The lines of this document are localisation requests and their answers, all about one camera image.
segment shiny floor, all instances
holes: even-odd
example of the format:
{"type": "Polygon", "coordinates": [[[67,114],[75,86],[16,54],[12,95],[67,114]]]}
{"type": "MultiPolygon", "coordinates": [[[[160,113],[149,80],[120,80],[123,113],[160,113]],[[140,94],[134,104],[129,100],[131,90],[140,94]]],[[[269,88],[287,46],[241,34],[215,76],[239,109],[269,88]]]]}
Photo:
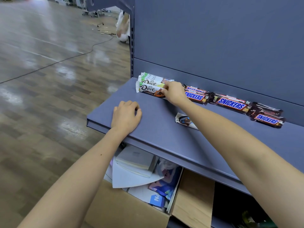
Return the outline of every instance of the shiny floor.
{"type": "Polygon", "coordinates": [[[86,115],[130,78],[129,46],[81,13],[46,0],[0,2],[0,227],[17,227],[102,138],[86,115]]]}

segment black cable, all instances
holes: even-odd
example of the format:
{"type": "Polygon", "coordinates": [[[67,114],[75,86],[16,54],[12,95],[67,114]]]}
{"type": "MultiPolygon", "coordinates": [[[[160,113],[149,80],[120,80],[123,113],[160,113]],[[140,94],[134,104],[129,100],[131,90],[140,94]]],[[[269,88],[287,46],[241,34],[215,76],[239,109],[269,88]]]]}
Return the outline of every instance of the black cable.
{"type": "Polygon", "coordinates": [[[48,66],[42,67],[42,68],[40,68],[40,69],[37,69],[37,70],[31,71],[31,72],[26,73],[26,74],[23,74],[23,75],[21,75],[21,76],[14,77],[14,78],[12,78],[12,79],[9,79],[9,80],[6,80],[6,81],[3,81],[3,82],[0,82],[0,84],[3,84],[3,83],[5,83],[5,82],[8,82],[8,81],[11,81],[11,80],[14,80],[14,79],[17,79],[17,78],[23,77],[23,76],[26,76],[26,75],[28,75],[28,74],[34,73],[34,72],[36,72],[36,71],[39,71],[39,70],[41,70],[41,69],[44,69],[44,68],[47,68],[47,67],[49,67],[49,66],[55,65],[55,64],[57,64],[57,63],[59,63],[59,62],[63,62],[63,61],[66,61],[66,60],[72,59],[72,58],[74,58],[74,57],[79,57],[79,56],[82,56],[82,55],[89,54],[89,53],[93,52],[93,47],[94,47],[95,45],[99,45],[99,44],[102,44],[102,43],[105,43],[105,42],[100,42],[100,43],[96,43],[96,44],[92,45],[92,49],[91,49],[91,51],[90,51],[90,52],[87,52],[87,53],[82,53],[82,54],[78,54],[78,55],[73,56],[73,57],[66,58],[66,59],[64,59],[64,60],[61,60],[61,61],[58,61],[58,62],[52,63],[51,65],[48,65],[48,66]]]}

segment cardboard box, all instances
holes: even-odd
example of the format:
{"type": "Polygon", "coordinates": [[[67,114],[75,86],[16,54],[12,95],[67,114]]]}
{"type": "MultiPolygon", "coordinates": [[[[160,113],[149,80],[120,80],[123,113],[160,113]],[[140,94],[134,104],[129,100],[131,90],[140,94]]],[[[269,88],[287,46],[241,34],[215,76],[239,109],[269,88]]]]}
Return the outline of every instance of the cardboard box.
{"type": "Polygon", "coordinates": [[[193,228],[210,227],[213,196],[213,180],[184,170],[171,214],[166,214],[103,180],[85,221],[94,228],[165,228],[173,215],[193,228]]]}

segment gray metal shelf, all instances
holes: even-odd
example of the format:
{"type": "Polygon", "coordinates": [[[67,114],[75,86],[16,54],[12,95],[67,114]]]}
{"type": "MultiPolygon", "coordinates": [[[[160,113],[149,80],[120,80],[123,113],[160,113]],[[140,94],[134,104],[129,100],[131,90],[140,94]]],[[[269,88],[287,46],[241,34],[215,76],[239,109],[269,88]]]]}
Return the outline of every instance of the gray metal shelf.
{"type": "MultiPolygon", "coordinates": [[[[87,126],[106,133],[111,126],[113,108],[120,101],[137,101],[142,108],[138,127],[125,142],[168,159],[217,182],[250,194],[222,156],[198,131],[175,123],[177,112],[182,111],[168,101],[144,93],[136,93],[136,78],[131,78],[118,91],[87,116],[87,126]]],[[[205,107],[235,122],[268,145],[294,167],[304,172],[304,127],[285,123],[275,129],[248,116],[208,104],[205,107]]]]}

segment concrete floor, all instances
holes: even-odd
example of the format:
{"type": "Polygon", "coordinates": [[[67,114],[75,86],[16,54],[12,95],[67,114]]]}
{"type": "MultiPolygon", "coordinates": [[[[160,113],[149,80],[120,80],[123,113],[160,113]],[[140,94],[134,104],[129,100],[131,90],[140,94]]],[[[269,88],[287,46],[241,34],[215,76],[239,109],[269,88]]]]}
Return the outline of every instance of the concrete floor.
{"type": "Polygon", "coordinates": [[[129,45],[101,35],[81,13],[46,0],[0,2],[1,227],[17,227],[102,138],[86,115],[130,78],[129,45]]]}

